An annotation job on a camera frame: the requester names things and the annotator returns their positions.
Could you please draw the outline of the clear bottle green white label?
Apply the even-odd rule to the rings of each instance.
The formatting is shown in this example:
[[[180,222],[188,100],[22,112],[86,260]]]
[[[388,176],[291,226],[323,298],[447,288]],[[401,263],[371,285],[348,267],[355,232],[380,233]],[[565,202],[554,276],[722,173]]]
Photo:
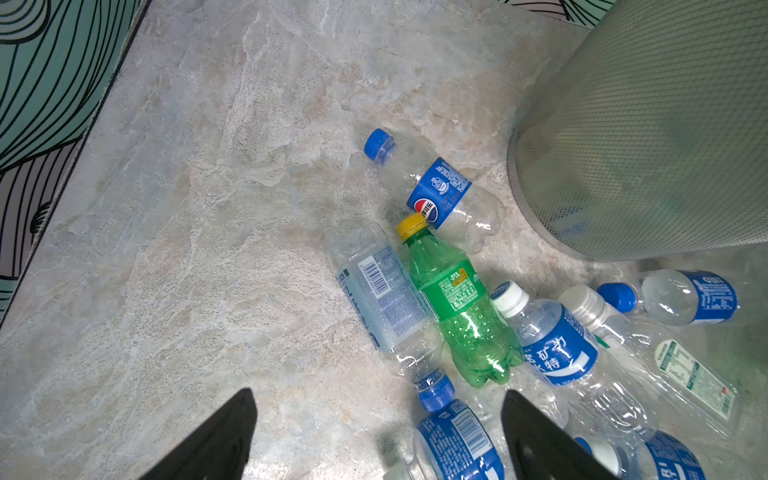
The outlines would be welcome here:
[[[736,433],[742,400],[735,386],[669,329],[626,317],[586,285],[558,301],[670,412],[702,432]]]

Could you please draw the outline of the green Sprite bottle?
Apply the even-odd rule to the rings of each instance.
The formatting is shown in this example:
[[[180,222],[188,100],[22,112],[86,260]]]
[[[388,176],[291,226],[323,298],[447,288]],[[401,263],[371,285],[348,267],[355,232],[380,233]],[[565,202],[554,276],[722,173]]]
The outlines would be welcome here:
[[[474,388],[507,384],[524,362],[515,332],[502,320],[464,251],[435,236],[416,213],[397,226],[411,279],[430,303],[453,363]]]

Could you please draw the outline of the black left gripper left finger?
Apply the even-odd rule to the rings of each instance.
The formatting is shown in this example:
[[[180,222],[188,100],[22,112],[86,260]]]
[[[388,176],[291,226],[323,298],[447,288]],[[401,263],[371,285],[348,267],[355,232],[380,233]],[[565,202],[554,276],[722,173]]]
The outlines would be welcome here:
[[[141,479],[242,479],[258,410],[242,388]]]

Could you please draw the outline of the clear bottle light blue label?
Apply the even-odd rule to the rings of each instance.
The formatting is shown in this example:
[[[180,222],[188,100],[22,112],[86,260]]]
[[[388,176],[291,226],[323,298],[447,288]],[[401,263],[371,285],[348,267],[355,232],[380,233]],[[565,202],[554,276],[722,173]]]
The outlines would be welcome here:
[[[337,283],[388,370],[412,386],[424,410],[445,408],[455,397],[441,367],[445,340],[384,230],[370,222],[328,231],[326,248]]]

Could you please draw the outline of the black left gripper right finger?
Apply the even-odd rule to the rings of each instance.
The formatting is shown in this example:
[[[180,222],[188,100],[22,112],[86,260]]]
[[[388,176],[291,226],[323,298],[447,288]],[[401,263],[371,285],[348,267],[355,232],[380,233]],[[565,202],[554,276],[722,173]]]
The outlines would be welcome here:
[[[505,393],[501,424],[517,479],[616,479],[516,390]]]

